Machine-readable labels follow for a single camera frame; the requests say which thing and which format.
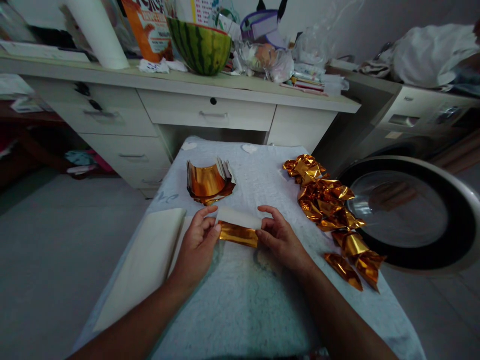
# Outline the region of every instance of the hand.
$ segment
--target hand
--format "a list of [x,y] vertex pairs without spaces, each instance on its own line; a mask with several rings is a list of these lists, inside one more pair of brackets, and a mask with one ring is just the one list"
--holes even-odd
[[316,266],[289,222],[277,208],[262,205],[258,210],[272,214],[273,219],[264,218],[261,222],[261,230],[257,230],[256,235],[271,249],[282,265],[297,275],[306,274]]
[[217,224],[213,227],[215,219],[206,216],[217,209],[218,206],[209,206],[193,217],[183,238],[175,269],[168,279],[170,283],[193,290],[209,271],[222,226]]

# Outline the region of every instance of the paper towel roll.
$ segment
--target paper towel roll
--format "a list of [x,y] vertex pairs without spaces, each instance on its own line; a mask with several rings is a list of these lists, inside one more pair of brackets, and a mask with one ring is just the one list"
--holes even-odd
[[66,0],[66,5],[104,68],[130,67],[101,0]]

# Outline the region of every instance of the folded gold paper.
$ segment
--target folded gold paper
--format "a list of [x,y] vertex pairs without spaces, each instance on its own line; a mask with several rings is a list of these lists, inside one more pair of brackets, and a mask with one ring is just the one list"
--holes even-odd
[[358,232],[336,230],[331,235],[344,258],[354,258],[370,250]]
[[217,195],[225,185],[225,179],[220,175],[215,164],[209,167],[190,166],[191,191],[198,197],[207,198]]
[[380,256],[375,251],[366,251],[358,257],[355,266],[360,275],[366,282],[378,293],[379,270],[382,263],[387,259],[386,256]]
[[325,260],[330,266],[350,285],[359,291],[363,291],[364,287],[354,268],[349,264],[347,259],[335,253],[326,253]]
[[208,167],[196,167],[189,161],[186,166],[187,189],[196,202],[210,206],[233,193],[236,183],[228,161],[218,158]]
[[353,191],[338,180],[330,180],[327,170],[313,156],[300,155],[285,162],[283,168],[301,185],[298,203],[322,231],[351,230],[365,225],[345,207],[345,201],[355,197]]
[[346,201],[355,197],[353,191],[340,181],[329,179],[327,170],[308,154],[288,160],[283,168],[301,185],[298,203],[307,218],[320,230],[333,232],[332,236],[341,248],[343,257],[325,254],[326,261],[353,287],[363,291],[360,278],[347,260],[350,259],[368,284],[379,291],[379,268],[386,257],[371,251],[362,236],[351,231],[366,225],[345,206]]
[[221,225],[220,240],[245,245],[255,249],[259,245],[259,238],[254,229],[234,225],[225,221],[219,221],[218,223]]

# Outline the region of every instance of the stack of gold paper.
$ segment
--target stack of gold paper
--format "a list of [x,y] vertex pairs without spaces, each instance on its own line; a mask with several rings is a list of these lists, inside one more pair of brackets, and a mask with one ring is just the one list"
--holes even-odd
[[346,201],[355,197],[353,191],[338,180],[330,180],[327,170],[308,154],[288,160],[283,168],[301,186],[298,203],[305,215],[322,231],[333,231],[335,243],[341,248],[342,256],[328,253],[324,255],[325,260],[345,281],[363,291],[358,274],[348,262],[350,260],[378,292],[379,269],[386,256],[371,251],[362,236],[352,231],[366,225],[345,206]]
[[188,192],[196,202],[210,206],[233,193],[236,183],[228,161],[218,157],[209,167],[195,167],[189,161],[186,167]]

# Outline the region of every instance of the drawer handle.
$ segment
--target drawer handle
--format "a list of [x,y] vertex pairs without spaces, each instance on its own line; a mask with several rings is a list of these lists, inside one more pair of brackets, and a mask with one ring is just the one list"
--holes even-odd
[[103,117],[103,118],[109,118],[109,119],[116,118],[119,115],[117,112],[88,111],[88,110],[84,110],[83,113],[91,117]]
[[202,115],[204,117],[213,117],[213,118],[228,118],[229,117],[228,112],[226,112],[224,114],[217,114],[217,113],[206,113],[206,112],[200,111],[200,115]]
[[156,180],[156,181],[146,181],[145,179],[142,179],[141,182],[144,183],[144,184],[159,184],[159,183],[161,183],[162,181],[163,181],[163,179],[161,179],[161,180]]
[[125,154],[118,154],[121,158],[144,158],[145,154],[142,155],[125,155]]

